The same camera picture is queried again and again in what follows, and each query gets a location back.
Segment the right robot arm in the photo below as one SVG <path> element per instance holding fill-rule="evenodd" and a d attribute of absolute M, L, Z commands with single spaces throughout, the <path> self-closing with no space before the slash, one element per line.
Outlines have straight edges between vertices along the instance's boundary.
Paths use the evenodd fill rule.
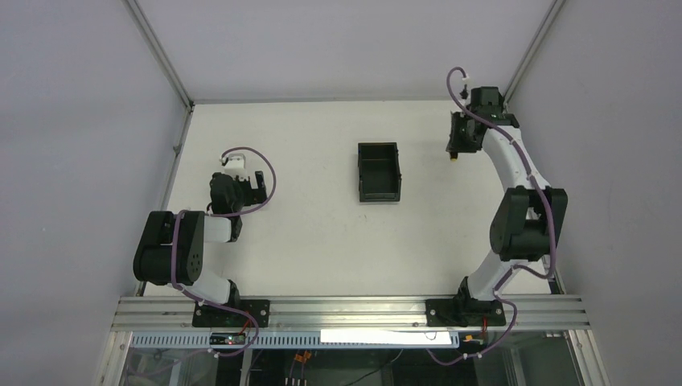
<path fill-rule="evenodd" d="M 443 320 L 459 326 L 505 323 L 499 293 L 516 271 L 542 274 L 530 264 L 549 257 L 556 265 L 556 248 L 568 206 L 565 190 L 554 188 L 528 154 L 516 117 L 505 109 L 496 87 L 464 87 L 456 97 L 461 111 L 452 113 L 446 151 L 451 160 L 484 152 L 504 189 L 489 228 L 491 251 L 465 277 Z"/>

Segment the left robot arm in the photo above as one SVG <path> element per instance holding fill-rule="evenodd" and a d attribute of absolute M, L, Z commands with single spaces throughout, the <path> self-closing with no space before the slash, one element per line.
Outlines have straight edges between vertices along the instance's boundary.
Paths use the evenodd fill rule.
<path fill-rule="evenodd" d="M 203 267 L 204 246 L 238 240 L 243 228 L 240 213 L 268 199 L 265 177 L 251 178 L 216 172 L 209 182 L 208 211 L 152 211 L 134 255 L 133 272 L 139 281 L 187 291 L 201 302 L 240 309 L 237 285 Z"/>

